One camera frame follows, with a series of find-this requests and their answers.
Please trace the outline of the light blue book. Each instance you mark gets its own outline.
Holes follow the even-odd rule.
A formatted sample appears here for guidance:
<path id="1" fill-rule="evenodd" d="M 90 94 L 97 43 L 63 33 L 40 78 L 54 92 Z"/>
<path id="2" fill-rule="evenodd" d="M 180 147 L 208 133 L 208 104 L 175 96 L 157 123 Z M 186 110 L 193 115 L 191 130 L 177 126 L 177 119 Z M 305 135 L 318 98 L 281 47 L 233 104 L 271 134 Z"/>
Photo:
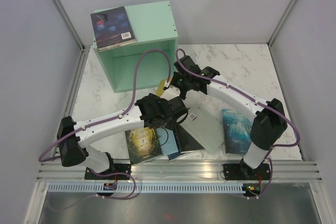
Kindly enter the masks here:
<path id="1" fill-rule="evenodd" d="M 171 155 L 178 152 L 176 139 L 172 130 L 166 130 L 165 128 L 156 129 L 160 148 L 163 155 Z"/>

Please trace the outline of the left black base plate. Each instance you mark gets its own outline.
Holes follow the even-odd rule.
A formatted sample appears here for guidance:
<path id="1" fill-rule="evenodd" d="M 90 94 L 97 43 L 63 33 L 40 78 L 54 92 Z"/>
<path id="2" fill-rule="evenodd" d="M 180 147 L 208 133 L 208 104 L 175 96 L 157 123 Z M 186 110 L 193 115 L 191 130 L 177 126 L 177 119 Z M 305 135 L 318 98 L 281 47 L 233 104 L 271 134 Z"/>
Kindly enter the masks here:
<path id="1" fill-rule="evenodd" d="M 128 176 L 131 174 L 130 164 L 115 164 L 114 168 L 114 171 L 107 170 L 98 176 L 87 167 L 85 180 L 130 180 Z"/>

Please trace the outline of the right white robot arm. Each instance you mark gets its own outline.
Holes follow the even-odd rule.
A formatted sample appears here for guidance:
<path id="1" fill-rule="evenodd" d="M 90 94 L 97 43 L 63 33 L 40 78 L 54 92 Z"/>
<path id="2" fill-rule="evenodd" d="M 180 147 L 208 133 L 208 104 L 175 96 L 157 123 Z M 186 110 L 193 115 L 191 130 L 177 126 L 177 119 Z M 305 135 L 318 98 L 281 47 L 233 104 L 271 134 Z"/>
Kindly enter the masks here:
<path id="1" fill-rule="evenodd" d="M 171 84 L 176 84 L 185 97 L 190 90 L 200 91 L 217 98 L 252 123 L 250 130 L 251 144 L 240 161 L 240 173 L 247 179 L 259 172 L 259 166 L 273 144 L 288 127 L 282 103 L 277 99 L 259 101 L 257 97 L 229 83 L 219 71 L 212 67 L 200 67 L 190 56 L 183 56 L 174 63 L 178 77 Z"/>

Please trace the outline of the blue ocean cover book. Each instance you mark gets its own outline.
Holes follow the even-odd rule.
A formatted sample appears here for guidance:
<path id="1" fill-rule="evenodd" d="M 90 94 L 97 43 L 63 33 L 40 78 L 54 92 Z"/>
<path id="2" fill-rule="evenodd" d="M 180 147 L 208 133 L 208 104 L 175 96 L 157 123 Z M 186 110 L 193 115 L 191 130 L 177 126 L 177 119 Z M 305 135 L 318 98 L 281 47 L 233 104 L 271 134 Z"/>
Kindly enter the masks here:
<path id="1" fill-rule="evenodd" d="M 226 153 L 245 155 L 251 144 L 251 121 L 232 109 L 222 109 L 221 114 Z"/>

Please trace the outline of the dark purple galaxy book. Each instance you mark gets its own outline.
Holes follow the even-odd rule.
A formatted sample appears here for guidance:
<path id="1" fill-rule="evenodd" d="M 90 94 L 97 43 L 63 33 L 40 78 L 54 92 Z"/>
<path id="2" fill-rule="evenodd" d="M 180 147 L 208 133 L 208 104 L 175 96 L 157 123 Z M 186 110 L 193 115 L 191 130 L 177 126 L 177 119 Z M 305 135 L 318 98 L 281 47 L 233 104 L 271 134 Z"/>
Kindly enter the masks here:
<path id="1" fill-rule="evenodd" d="M 137 41 L 124 6 L 90 14 L 99 52 Z"/>

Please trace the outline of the black file folder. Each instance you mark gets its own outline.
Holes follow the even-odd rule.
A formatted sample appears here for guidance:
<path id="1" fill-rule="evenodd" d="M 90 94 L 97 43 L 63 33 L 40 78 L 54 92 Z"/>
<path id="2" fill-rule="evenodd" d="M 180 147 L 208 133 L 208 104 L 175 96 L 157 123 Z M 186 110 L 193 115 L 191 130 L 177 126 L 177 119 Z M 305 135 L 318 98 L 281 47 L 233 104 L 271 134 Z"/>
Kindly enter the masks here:
<path id="1" fill-rule="evenodd" d="M 185 131 L 180 125 L 177 125 L 173 130 L 177 146 L 180 153 L 189 153 L 193 151 L 203 150 L 203 146 L 198 143 L 187 131 Z"/>

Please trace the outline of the green forest cover book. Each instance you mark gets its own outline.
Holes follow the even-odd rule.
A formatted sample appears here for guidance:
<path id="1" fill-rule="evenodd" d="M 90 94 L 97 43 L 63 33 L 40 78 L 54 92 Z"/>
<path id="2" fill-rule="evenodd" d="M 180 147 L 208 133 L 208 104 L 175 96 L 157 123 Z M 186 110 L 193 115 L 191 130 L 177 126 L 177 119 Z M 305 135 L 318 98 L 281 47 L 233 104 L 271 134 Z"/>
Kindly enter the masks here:
<path id="1" fill-rule="evenodd" d="M 155 129 L 148 127 L 125 131 L 125 139 L 131 165 L 141 164 L 162 156 Z"/>

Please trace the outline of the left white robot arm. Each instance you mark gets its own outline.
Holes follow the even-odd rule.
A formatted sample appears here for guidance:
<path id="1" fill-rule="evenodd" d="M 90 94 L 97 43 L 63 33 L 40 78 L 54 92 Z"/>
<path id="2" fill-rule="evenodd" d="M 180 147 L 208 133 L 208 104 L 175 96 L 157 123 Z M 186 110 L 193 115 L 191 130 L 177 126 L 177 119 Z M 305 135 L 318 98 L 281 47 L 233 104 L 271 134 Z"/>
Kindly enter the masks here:
<path id="1" fill-rule="evenodd" d="M 143 127 L 172 130 L 187 113 L 180 97 L 166 100 L 150 93 L 137 100 L 130 110 L 81 122 L 67 116 L 61 120 L 57 132 L 61 164 L 63 167 L 85 166 L 101 178 L 110 179 L 115 172 L 112 157 L 93 148 L 94 142 Z"/>

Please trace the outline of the aluminium rail beam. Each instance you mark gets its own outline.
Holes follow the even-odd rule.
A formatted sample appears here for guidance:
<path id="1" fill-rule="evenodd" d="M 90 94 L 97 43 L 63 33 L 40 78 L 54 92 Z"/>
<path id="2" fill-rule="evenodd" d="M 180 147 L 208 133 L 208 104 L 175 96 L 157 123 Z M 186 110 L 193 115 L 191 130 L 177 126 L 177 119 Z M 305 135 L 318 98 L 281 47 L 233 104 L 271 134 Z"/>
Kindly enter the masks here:
<path id="1" fill-rule="evenodd" d="M 223 179 L 220 172 L 224 160 L 180 160 L 168 162 L 154 160 L 131 168 L 131 175 L 137 180 L 148 181 L 196 181 L 214 182 Z M 322 177 L 315 162 L 273 161 L 272 181 L 275 183 L 310 183 L 321 182 Z M 84 180 L 85 168 L 80 166 L 62 167 L 60 161 L 46 162 L 39 168 L 38 181 L 47 182 L 81 182 Z"/>

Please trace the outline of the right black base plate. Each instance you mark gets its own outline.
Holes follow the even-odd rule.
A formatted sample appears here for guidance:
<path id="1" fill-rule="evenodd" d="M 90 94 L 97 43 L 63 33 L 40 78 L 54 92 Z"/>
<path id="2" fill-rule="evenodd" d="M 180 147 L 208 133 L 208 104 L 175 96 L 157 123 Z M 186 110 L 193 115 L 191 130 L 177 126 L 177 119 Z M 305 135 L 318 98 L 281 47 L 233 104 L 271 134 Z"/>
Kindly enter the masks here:
<path id="1" fill-rule="evenodd" d="M 268 164 L 261 164 L 256 169 L 245 164 L 224 164 L 223 171 L 226 180 L 269 180 L 271 175 Z"/>

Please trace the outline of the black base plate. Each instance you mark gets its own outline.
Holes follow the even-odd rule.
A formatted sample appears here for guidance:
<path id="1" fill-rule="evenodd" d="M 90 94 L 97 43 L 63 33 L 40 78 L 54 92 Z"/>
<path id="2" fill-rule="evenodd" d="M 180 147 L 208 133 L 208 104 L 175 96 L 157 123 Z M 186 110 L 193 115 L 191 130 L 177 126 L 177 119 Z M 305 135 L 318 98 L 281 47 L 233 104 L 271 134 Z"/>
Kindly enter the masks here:
<path id="1" fill-rule="evenodd" d="M 223 171 L 226 180 L 269 180 L 271 175 L 268 164 L 261 164 L 256 169 L 245 164 L 224 164 Z"/>
<path id="2" fill-rule="evenodd" d="M 107 170 L 98 176 L 87 167 L 85 180 L 130 180 L 128 176 L 131 174 L 130 164 L 115 164 L 114 168 L 114 171 Z"/>

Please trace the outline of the yellow book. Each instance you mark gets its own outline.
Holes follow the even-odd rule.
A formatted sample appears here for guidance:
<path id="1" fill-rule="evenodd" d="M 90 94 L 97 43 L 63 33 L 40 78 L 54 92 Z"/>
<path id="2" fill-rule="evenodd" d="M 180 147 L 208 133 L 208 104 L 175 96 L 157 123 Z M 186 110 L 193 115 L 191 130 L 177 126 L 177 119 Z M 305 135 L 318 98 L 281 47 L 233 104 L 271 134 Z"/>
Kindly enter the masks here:
<path id="1" fill-rule="evenodd" d="M 162 79 L 156 89 L 155 94 L 160 97 L 163 94 L 165 87 L 169 86 L 171 80 L 172 80 L 172 77 L 170 77 L 168 81 L 167 79 Z"/>

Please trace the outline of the grey green notebook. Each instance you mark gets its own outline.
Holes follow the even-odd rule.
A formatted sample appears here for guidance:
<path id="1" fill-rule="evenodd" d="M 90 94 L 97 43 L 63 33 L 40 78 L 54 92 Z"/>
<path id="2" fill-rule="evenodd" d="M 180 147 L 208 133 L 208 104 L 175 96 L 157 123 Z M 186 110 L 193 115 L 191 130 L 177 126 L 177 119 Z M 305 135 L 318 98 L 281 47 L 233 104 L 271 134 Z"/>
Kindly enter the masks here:
<path id="1" fill-rule="evenodd" d="M 222 125 L 200 106 L 189 108 L 181 127 L 210 154 L 214 154 L 224 142 Z"/>

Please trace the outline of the mint green open cabinet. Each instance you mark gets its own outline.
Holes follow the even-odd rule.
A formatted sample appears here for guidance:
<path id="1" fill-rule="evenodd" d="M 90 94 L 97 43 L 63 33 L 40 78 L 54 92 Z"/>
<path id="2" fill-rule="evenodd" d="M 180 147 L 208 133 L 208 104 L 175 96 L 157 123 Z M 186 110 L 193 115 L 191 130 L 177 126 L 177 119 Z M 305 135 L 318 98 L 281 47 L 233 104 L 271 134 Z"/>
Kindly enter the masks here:
<path id="1" fill-rule="evenodd" d="M 179 36 L 169 1 L 125 7 L 136 42 L 103 52 L 93 50 L 115 93 L 154 88 L 175 70 Z"/>

